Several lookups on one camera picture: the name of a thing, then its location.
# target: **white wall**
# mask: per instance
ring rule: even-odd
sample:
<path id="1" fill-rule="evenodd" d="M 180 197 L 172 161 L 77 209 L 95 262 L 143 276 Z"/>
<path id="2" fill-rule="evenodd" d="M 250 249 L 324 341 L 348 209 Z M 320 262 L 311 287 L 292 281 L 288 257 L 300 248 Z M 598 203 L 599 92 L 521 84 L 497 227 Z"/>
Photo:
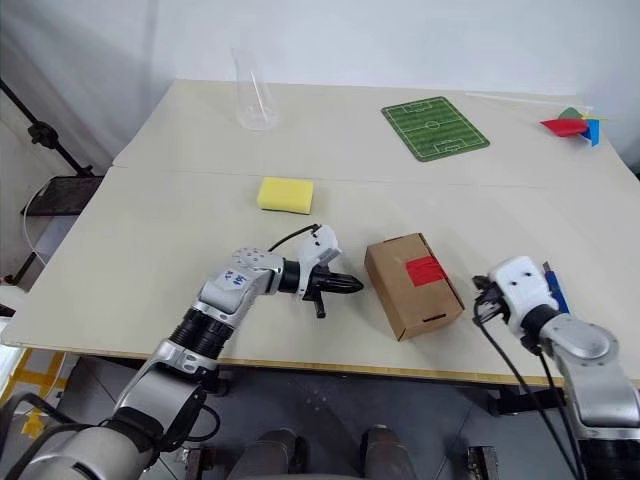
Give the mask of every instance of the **white wall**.
<path id="1" fill-rule="evenodd" d="M 579 94 L 609 118 L 627 164 L 640 167 L 637 0 L 3 0 L 1 8 L 2 75 L 80 159 L 103 168 L 172 78 L 233 79 L 233 44 L 252 47 L 271 81 Z"/>

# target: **table surface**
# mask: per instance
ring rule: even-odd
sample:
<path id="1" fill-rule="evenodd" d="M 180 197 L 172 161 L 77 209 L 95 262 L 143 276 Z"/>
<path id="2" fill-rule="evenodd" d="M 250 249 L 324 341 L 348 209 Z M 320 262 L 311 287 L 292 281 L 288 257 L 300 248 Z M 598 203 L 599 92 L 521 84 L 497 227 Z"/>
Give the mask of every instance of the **table surface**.
<path id="1" fill-rule="evenodd" d="M 606 139 L 591 148 L 550 135 L 537 122 L 562 109 L 554 105 L 433 90 L 273 90 L 280 125 L 250 132 L 233 118 L 233 84 L 174 83 L 116 159 L 3 341 L 144 357 L 233 250 L 265 247 L 318 222 L 334 228 L 344 251 L 333 268 L 358 276 L 365 289 L 325 295 L 322 320 L 311 303 L 291 295 L 259 298 L 223 363 L 512 383 L 469 308 L 444 329 L 404 342 L 393 337 L 363 266 L 365 249 L 422 232 L 467 307 L 473 275 L 513 255 L 550 261 L 572 311 L 618 336 L 625 370 L 640 379 L 633 344 L 640 337 L 640 186 Z M 380 108 L 438 95 L 491 146 L 417 162 Z M 312 214 L 259 210 L 263 175 L 315 179 Z M 281 252 L 293 258 L 295 243 Z M 522 373 L 540 383 L 536 359 L 499 320 L 489 328 Z"/>

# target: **green mat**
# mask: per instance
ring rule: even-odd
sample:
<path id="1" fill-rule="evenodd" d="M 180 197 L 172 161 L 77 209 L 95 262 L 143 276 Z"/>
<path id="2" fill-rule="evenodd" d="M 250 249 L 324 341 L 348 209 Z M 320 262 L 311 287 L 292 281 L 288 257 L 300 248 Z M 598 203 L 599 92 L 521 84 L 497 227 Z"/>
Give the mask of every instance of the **green mat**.
<path id="1" fill-rule="evenodd" d="M 489 140 L 444 97 L 385 107 L 382 114 L 421 162 L 489 146 Z"/>

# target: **red label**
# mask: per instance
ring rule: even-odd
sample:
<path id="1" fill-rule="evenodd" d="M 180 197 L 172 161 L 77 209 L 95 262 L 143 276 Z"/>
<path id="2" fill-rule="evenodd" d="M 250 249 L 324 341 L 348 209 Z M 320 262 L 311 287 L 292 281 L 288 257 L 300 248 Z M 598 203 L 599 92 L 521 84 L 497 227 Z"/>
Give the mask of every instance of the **red label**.
<path id="1" fill-rule="evenodd" d="M 406 267 L 414 287 L 420 287 L 447 278 L 436 257 L 417 258 L 407 262 Z"/>

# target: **black cable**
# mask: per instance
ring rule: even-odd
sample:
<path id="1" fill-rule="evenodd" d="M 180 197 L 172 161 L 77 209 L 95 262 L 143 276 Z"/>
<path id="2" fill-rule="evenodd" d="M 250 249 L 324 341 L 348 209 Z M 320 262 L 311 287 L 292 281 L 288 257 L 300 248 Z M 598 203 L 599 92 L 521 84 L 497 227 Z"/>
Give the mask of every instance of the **black cable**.
<path id="1" fill-rule="evenodd" d="M 301 233 L 306 232 L 307 230 L 312 230 L 312 231 L 316 231 L 320 228 L 320 225 L 318 225 L 317 223 L 314 223 L 313 225 L 308 225 L 304 228 L 301 228 L 300 230 L 296 230 L 295 232 L 293 232 L 290 235 L 287 235 L 286 237 L 284 237 L 282 240 L 279 240 L 278 242 L 276 242 L 270 249 L 270 252 L 273 252 L 276 248 L 278 248 L 280 245 L 282 245 L 284 242 L 286 242 L 287 240 L 291 240 L 293 237 L 300 235 Z"/>
<path id="2" fill-rule="evenodd" d="M 0 410 L 0 460 L 4 452 L 4 446 L 7 442 L 7 436 L 9 435 L 9 429 L 11 428 L 11 422 L 13 421 L 13 415 L 22 402 L 27 402 L 42 410 L 54 420 L 64 424 L 76 424 L 75 420 L 67 417 L 64 413 L 54 408 L 49 403 L 45 402 L 42 398 L 38 397 L 35 393 L 27 392 L 11 397 L 7 403 L 4 404 Z"/>
<path id="3" fill-rule="evenodd" d="M 199 437 L 187 437 L 185 438 L 185 441 L 187 442 L 206 442 L 207 440 L 209 440 L 210 438 L 212 438 L 216 433 L 218 433 L 218 430 L 220 430 L 220 415 L 218 415 L 218 412 L 216 412 L 213 408 L 211 408 L 209 405 L 202 405 L 202 407 L 200 407 L 202 410 L 209 412 L 209 414 L 213 417 L 213 419 L 216 421 L 216 426 L 213 427 L 213 429 L 207 433 L 206 435 L 202 435 Z"/>
<path id="4" fill-rule="evenodd" d="M 22 454 L 20 459 L 15 463 L 7 476 L 4 477 L 5 480 L 17 480 L 25 468 L 29 465 L 29 462 L 33 460 L 36 453 L 40 451 L 40 449 L 44 446 L 44 444 L 52 438 L 54 435 L 62 432 L 78 432 L 80 430 L 84 430 L 85 428 L 92 427 L 93 425 L 86 425 L 82 423 L 65 423 L 63 425 L 56 425 L 55 427 L 49 427 L 44 432 L 40 434 L 38 438 L 34 440 L 34 442 L 27 448 L 27 450 Z"/>
<path id="5" fill-rule="evenodd" d="M 562 418 L 562 424 L 564 425 L 564 429 L 567 431 L 567 437 L 569 438 L 569 445 L 571 445 L 571 452 L 573 453 L 573 458 L 576 462 L 576 470 L 578 472 L 578 478 L 580 480 L 584 480 L 585 473 L 582 466 L 582 458 L 580 457 L 580 450 L 578 449 L 578 442 L 576 441 L 576 437 L 573 434 L 573 430 L 571 430 L 571 426 L 569 425 L 569 418 L 567 417 L 567 411 L 564 408 L 562 399 L 558 394 L 558 390 L 556 389 L 555 382 L 553 381 L 553 377 L 551 376 L 551 371 L 549 370 L 549 365 L 544 358 L 542 352 L 538 353 L 538 357 L 540 358 L 540 362 L 542 363 L 542 368 L 544 368 L 544 374 L 547 376 L 547 383 L 549 383 L 549 387 L 553 392 L 553 398 L 558 404 L 558 411 L 560 412 L 560 418 Z"/>
<path id="6" fill-rule="evenodd" d="M 547 426 L 547 430 L 549 430 L 549 433 L 553 437 L 553 440 L 555 441 L 555 443 L 556 443 L 556 445 L 558 447 L 558 450 L 560 450 L 560 453 L 562 454 L 562 458 L 564 459 L 565 463 L 567 464 L 567 467 L 569 468 L 569 470 L 571 470 L 571 473 L 573 474 L 573 478 L 575 478 L 576 480 L 581 480 L 580 477 L 578 476 L 575 468 L 573 468 L 573 463 L 571 462 L 571 459 L 569 458 L 569 455 L 567 454 L 567 451 L 565 450 L 564 445 L 562 445 L 562 443 L 560 442 L 560 437 L 558 436 L 558 432 L 556 432 L 556 429 L 554 428 L 553 424 L 551 423 L 551 420 L 549 420 L 549 417 L 547 416 L 546 412 L 542 408 L 542 405 L 540 405 L 540 401 L 538 400 L 538 397 L 535 396 L 535 394 L 531 390 L 531 387 L 527 384 L 527 382 L 524 381 L 524 378 L 522 378 L 522 375 L 520 375 L 520 372 L 518 371 L 516 366 L 513 364 L 513 362 L 509 358 L 509 356 L 505 353 L 504 350 L 502 350 L 500 345 L 498 345 L 498 342 L 496 342 L 494 340 L 494 338 L 491 336 L 491 334 L 487 331 L 487 329 L 484 326 L 484 324 L 480 321 L 480 316 L 478 314 L 478 304 L 477 303 L 474 304 L 474 306 L 473 306 L 473 322 L 480 328 L 480 331 L 487 338 L 487 340 L 489 340 L 489 343 L 491 343 L 493 348 L 495 348 L 495 350 L 500 354 L 500 356 L 502 357 L 504 362 L 507 364 L 507 366 L 509 367 L 511 372 L 518 379 L 518 383 L 520 383 L 520 386 L 523 388 L 523 390 L 527 393 L 527 395 L 529 395 L 529 397 L 533 401 L 533 404 L 535 405 L 536 410 L 538 411 L 538 413 L 542 417 L 542 420 L 544 421 L 545 425 Z"/>

